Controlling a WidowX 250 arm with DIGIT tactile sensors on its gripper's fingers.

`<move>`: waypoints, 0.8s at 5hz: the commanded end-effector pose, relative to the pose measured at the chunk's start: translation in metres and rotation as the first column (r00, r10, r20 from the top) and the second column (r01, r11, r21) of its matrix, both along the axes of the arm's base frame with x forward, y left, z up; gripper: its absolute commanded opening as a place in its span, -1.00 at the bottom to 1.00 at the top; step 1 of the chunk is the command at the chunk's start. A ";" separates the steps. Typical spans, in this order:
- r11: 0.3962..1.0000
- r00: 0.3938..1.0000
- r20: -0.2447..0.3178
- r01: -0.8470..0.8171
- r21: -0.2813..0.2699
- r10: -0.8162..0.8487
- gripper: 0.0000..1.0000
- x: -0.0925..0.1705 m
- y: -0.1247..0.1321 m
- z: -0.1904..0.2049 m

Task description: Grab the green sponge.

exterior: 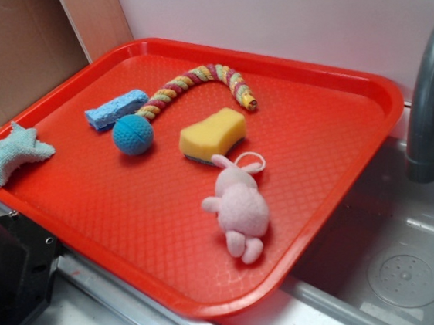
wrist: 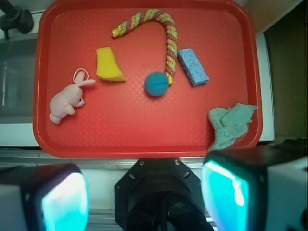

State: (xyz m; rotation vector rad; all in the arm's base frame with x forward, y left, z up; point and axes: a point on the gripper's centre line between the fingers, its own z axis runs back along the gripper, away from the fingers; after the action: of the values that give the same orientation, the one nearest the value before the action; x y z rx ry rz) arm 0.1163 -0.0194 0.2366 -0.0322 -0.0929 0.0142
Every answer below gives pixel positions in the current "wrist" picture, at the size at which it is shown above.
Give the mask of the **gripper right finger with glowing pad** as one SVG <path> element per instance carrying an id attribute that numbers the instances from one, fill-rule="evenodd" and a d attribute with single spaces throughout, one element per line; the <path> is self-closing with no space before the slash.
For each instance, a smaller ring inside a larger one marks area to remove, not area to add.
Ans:
<path id="1" fill-rule="evenodd" d="M 205 207 L 221 231 L 305 231 L 307 169 L 305 146 L 210 151 L 201 173 Z"/>

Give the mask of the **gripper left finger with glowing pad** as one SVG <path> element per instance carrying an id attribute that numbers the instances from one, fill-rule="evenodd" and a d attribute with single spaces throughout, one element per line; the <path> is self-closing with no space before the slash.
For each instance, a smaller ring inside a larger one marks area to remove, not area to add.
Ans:
<path id="1" fill-rule="evenodd" d="M 88 182 L 75 164 L 0 170 L 2 231 L 83 231 L 89 208 Z"/>

